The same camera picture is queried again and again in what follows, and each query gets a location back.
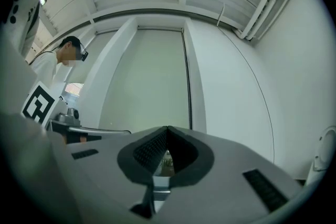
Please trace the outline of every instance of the white shirt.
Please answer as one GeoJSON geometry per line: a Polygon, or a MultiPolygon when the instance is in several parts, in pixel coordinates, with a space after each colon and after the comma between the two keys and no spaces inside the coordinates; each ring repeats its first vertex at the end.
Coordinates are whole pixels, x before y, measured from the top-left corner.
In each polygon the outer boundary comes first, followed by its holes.
{"type": "Polygon", "coordinates": [[[37,74],[37,80],[50,88],[56,73],[57,57],[55,52],[45,52],[39,55],[30,65],[37,74]]]}
{"type": "Polygon", "coordinates": [[[10,42],[24,58],[37,32],[38,17],[32,25],[37,7],[39,7],[39,0],[13,0],[6,23],[0,24],[0,42],[10,42]]]}

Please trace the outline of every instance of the black hair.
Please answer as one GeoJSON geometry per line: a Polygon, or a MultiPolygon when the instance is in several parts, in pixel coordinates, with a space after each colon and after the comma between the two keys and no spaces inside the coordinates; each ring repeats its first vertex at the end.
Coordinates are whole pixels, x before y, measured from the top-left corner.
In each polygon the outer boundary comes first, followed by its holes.
{"type": "Polygon", "coordinates": [[[68,42],[71,42],[74,47],[80,49],[80,40],[77,37],[74,37],[74,36],[68,36],[65,39],[63,39],[61,44],[58,46],[58,48],[63,47],[68,42]]]}

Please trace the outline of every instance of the black slot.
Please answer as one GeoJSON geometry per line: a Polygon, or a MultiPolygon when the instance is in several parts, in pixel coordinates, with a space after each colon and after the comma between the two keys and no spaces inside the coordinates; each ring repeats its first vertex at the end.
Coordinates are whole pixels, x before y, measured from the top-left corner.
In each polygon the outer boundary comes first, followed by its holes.
{"type": "Polygon", "coordinates": [[[270,212],[277,210],[288,201],[259,170],[248,171],[243,173],[243,176],[270,212]]]}
{"type": "Polygon", "coordinates": [[[86,151],[72,153],[72,156],[74,159],[81,159],[81,158],[85,158],[85,157],[88,157],[88,156],[91,156],[97,153],[98,153],[98,150],[86,150],[86,151]]]}

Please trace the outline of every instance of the wire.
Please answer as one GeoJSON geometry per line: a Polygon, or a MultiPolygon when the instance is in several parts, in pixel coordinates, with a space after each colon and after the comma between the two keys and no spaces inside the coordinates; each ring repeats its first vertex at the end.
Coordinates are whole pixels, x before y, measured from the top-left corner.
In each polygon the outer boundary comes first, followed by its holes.
{"type": "Polygon", "coordinates": [[[217,28],[219,29],[219,31],[221,31],[230,41],[231,41],[231,43],[236,47],[236,49],[239,51],[239,53],[241,54],[241,56],[244,58],[244,60],[246,61],[246,63],[248,64],[248,66],[249,66],[249,68],[251,69],[251,71],[252,71],[252,73],[253,73],[253,75],[254,75],[254,77],[255,77],[255,79],[256,79],[256,81],[257,81],[257,83],[258,83],[258,86],[259,86],[259,89],[260,89],[260,91],[261,91],[261,94],[262,94],[262,97],[263,97],[263,99],[264,99],[264,102],[265,102],[265,106],[266,106],[266,109],[267,109],[267,113],[268,113],[268,117],[269,117],[269,122],[270,122],[270,124],[271,124],[271,131],[272,131],[272,141],[273,141],[273,163],[275,162],[275,147],[274,147],[274,135],[273,135],[273,125],[272,125],[272,120],[271,120],[271,116],[270,116],[270,114],[269,114],[269,110],[268,110],[268,106],[267,106],[267,103],[266,103],[266,99],[265,99],[265,96],[264,96],[264,93],[263,93],[263,91],[262,91],[262,89],[261,89],[261,87],[260,87],[260,84],[259,84],[259,81],[258,81],[258,79],[257,79],[257,76],[256,76],[256,74],[253,72],[253,69],[252,69],[252,67],[250,66],[250,64],[248,63],[248,61],[246,60],[246,58],[245,58],[245,56],[242,54],[242,52],[238,49],[238,47],[234,44],[234,42],[227,36],[227,34],[225,34],[218,26],[217,26],[217,28]]]}

